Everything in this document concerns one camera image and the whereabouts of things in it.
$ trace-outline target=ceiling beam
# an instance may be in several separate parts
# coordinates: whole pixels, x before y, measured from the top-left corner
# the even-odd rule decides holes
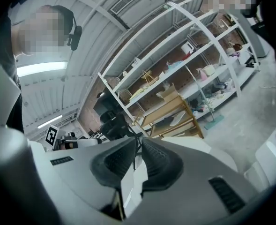
[[[107,19],[109,19],[112,23],[114,23],[122,31],[126,31],[126,28],[115,17],[113,17],[108,11],[106,11],[101,6],[99,6],[96,2],[94,2],[92,0],[79,0],[79,1],[86,4],[87,6],[91,7],[92,9],[95,8],[96,11],[98,11],[103,16],[105,16]]]

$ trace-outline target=ceiling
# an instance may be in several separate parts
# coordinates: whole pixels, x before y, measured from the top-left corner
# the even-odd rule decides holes
[[[98,72],[131,30],[164,3],[163,0],[132,0],[115,14],[111,8],[119,1],[121,0],[27,0],[9,11],[11,21],[15,23],[42,5],[62,5],[73,11],[77,24],[83,27],[78,49],[74,52],[66,46],[57,51],[18,57],[17,67],[68,61],[66,70],[21,77],[22,119],[28,138],[40,139],[47,126],[42,129],[37,127],[61,114],[62,121],[66,120],[64,124],[75,120]]]

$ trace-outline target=fluorescent light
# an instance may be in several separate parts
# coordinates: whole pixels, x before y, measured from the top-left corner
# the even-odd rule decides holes
[[[17,74],[19,77],[23,77],[26,75],[34,74],[34,73],[42,73],[53,70],[62,70],[67,68],[68,62],[45,62],[38,63],[33,65],[27,65],[24,67],[17,68]]]
[[[41,124],[40,126],[38,126],[38,128],[40,129],[40,128],[46,126],[47,124],[50,124],[51,122],[53,122],[53,121],[55,121],[55,120],[57,120],[57,119],[60,119],[60,118],[62,118],[62,117],[63,117],[63,116],[60,115],[60,116],[58,116],[58,117],[56,117],[56,118],[54,118],[54,119],[51,119],[51,120],[49,120],[48,122],[43,123],[43,124]]]

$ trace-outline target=shelving unit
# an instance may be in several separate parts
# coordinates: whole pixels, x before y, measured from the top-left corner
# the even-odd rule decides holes
[[[98,74],[102,81],[107,86],[108,90],[113,94],[118,103],[127,113],[132,121],[134,121],[133,115],[129,112],[129,108],[138,103],[140,99],[145,97],[147,94],[152,92],[157,86],[161,85],[162,82],[166,81],[170,76],[178,72],[180,69],[185,67],[191,76],[193,77],[194,82],[187,84],[185,87],[179,90],[179,94],[187,99],[196,92],[200,91],[204,96],[202,89],[213,82],[216,78],[222,75],[225,71],[227,71],[234,84],[234,88],[231,91],[228,91],[223,94],[222,98],[215,99],[210,105],[209,108],[205,109],[202,113],[198,113],[195,118],[199,119],[205,114],[211,112],[213,115],[213,110],[221,105],[224,101],[226,101],[233,94],[237,94],[238,97],[241,96],[240,86],[242,86],[245,81],[252,75],[252,73],[258,69],[259,63],[257,57],[255,55],[254,49],[252,45],[248,42],[245,45],[242,45],[242,49],[239,51],[241,57],[228,57],[221,47],[219,40],[233,32],[234,30],[239,30],[244,37],[249,41],[246,33],[243,31],[241,26],[235,17],[232,16],[232,19],[235,21],[235,25],[228,27],[226,31],[214,37],[214,35],[208,30],[208,26],[213,22],[218,12],[209,11],[205,14],[202,14],[199,17],[195,17],[197,13],[200,12],[200,7],[202,4],[202,0],[186,0],[180,4],[175,4],[173,2],[167,3],[169,8],[155,17],[152,21],[146,24],[140,31],[138,31],[120,50],[120,52],[115,56],[107,69],[102,73]],[[139,57],[142,53],[146,51],[151,45],[153,45],[159,39],[161,40],[163,36],[172,30],[174,23],[180,23],[186,21],[182,27],[175,26],[175,31],[167,36],[164,40],[162,40],[159,44],[157,44],[148,54],[146,54],[143,58],[140,58],[141,61],[136,64],[128,74],[117,84],[116,87],[111,88],[107,83],[106,76],[115,76],[120,77],[123,71],[129,69],[129,66],[134,61],[135,57]],[[166,54],[172,51],[178,45],[184,43],[186,41],[187,36],[192,36],[193,34],[201,31],[207,36],[209,42],[203,45],[198,50],[194,51],[190,57],[182,61],[176,67],[171,70],[168,70],[166,74],[161,76],[158,81],[149,86],[146,90],[144,90],[139,95],[135,96],[130,100],[128,104],[123,104],[119,99],[119,92],[131,87],[138,79],[141,78],[143,71],[149,71],[158,61],[160,61]],[[198,81],[193,76],[191,71],[189,70],[189,62],[195,59],[197,56],[201,55],[204,51],[206,51],[211,46],[215,46],[220,54],[220,66],[216,68],[216,72],[208,77],[205,81]],[[248,60],[249,57],[255,61],[254,68],[248,68],[243,65],[243,63]],[[240,63],[240,68],[235,72],[233,68],[234,63]],[[148,116],[155,110],[164,106],[166,103],[162,101],[161,103],[155,105],[154,107],[145,111],[144,116]]]

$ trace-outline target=cloth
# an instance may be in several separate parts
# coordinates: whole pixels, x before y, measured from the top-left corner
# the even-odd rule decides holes
[[[0,64],[13,81],[21,89],[20,79],[17,75],[17,68],[12,49],[11,41],[11,20],[7,14],[0,19]],[[17,99],[10,116],[7,120],[7,126],[17,129],[24,133],[22,124],[22,96]]]

